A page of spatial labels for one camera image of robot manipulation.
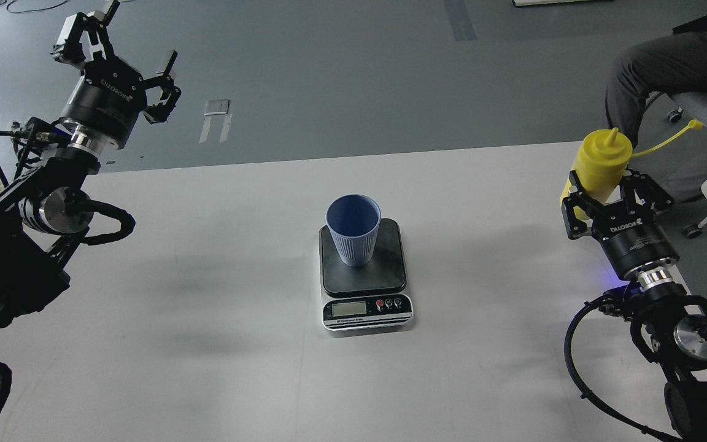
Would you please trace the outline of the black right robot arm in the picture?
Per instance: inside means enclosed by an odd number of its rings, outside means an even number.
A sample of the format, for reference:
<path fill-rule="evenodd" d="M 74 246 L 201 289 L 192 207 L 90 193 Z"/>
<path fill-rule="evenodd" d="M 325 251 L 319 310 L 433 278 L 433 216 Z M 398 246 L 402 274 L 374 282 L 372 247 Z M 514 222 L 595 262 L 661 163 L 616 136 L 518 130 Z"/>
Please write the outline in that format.
<path fill-rule="evenodd" d="M 657 216 L 673 199 L 646 174 L 629 169 L 617 186 L 620 199 L 601 203 L 575 171 L 561 199 L 568 238 L 584 236 L 600 244 L 625 285 L 587 302 L 566 331 L 562 352 L 568 374 L 581 398 L 614 419 L 660 441 L 707 441 L 707 299 L 690 295 L 670 275 L 679 255 Z M 630 325 L 632 344 L 665 375 L 665 406 L 675 435 L 639 424 L 600 399 L 587 386 L 573 361 L 573 336 L 592 311 Z"/>

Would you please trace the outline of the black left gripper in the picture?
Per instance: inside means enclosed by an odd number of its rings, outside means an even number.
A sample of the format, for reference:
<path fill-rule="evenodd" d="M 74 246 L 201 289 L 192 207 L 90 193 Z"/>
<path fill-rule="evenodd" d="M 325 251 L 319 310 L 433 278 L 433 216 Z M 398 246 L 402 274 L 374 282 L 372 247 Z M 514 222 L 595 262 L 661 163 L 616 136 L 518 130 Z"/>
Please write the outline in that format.
<path fill-rule="evenodd" d="M 182 94 L 173 74 L 176 50 L 169 50 L 155 75 L 144 80 L 136 68 L 115 56 L 107 26 L 119 6 L 119 1 L 107 1 L 101 10 L 67 17 L 51 51 L 54 61 L 73 66 L 81 75 L 59 121 L 106 135 L 116 149 L 124 148 L 141 112 L 150 124 L 165 123 Z M 160 90 L 159 100 L 146 104 L 146 91 L 154 88 Z"/>

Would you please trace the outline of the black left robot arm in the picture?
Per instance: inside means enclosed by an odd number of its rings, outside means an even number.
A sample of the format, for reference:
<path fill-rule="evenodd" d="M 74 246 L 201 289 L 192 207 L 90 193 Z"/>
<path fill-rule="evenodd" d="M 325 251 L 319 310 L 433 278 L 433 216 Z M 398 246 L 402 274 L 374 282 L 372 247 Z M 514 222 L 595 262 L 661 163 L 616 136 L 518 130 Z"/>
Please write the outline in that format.
<path fill-rule="evenodd" d="M 180 98 L 166 56 L 152 77 L 115 54 L 107 28 L 118 1 L 68 17 L 55 61 L 77 68 L 78 83 L 51 123 L 33 117 L 0 130 L 0 329 L 42 311 L 70 285 L 65 266 L 82 244 L 121 241 L 136 221 L 91 199 L 82 185 L 106 149 L 122 149 L 139 117 L 164 123 Z"/>

